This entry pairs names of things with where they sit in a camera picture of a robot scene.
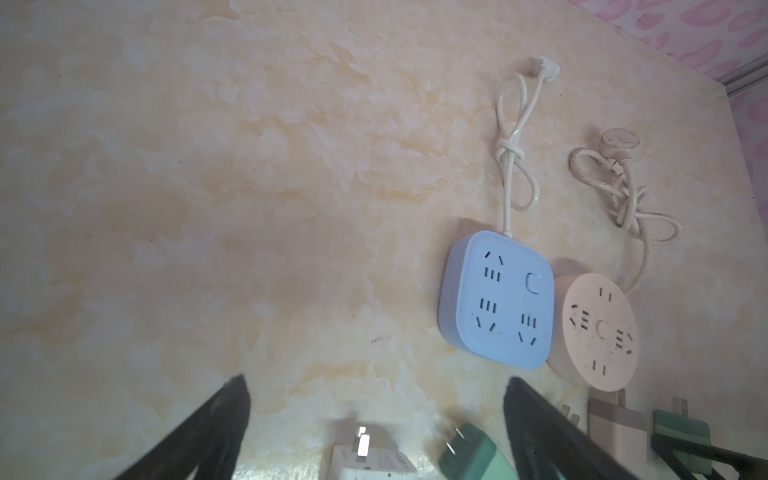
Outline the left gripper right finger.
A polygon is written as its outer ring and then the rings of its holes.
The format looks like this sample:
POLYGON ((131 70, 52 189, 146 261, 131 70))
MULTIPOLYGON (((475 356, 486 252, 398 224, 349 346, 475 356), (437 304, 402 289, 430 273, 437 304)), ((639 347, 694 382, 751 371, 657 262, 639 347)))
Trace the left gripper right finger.
POLYGON ((508 383, 503 412, 521 479, 634 477, 520 377, 508 383))

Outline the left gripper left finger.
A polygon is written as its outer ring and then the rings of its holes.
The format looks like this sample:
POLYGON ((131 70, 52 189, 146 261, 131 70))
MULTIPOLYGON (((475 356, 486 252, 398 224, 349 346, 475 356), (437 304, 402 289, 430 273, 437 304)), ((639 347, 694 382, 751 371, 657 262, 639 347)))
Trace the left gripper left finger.
POLYGON ((245 376, 228 380, 120 479, 231 479, 251 411, 245 376))

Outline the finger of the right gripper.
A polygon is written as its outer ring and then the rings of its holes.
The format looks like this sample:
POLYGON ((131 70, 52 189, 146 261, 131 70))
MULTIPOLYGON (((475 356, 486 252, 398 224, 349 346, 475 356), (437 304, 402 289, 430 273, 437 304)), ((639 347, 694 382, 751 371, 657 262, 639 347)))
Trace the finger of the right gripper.
POLYGON ((653 451, 666 463, 679 479, 695 479, 695 476, 694 473, 680 461, 677 456, 678 453, 687 454, 693 458, 728 465, 738 473, 739 479, 767 478, 766 459, 661 434, 652 434, 650 442, 653 451))

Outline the pink charger plug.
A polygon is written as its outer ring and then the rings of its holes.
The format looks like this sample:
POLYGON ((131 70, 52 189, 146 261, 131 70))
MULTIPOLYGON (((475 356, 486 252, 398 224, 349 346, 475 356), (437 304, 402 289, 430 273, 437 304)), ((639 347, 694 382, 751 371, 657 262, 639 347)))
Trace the pink charger plug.
POLYGON ((648 422, 644 413, 627 407, 625 389, 589 399, 588 435, 633 474, 645 471, 648 422))

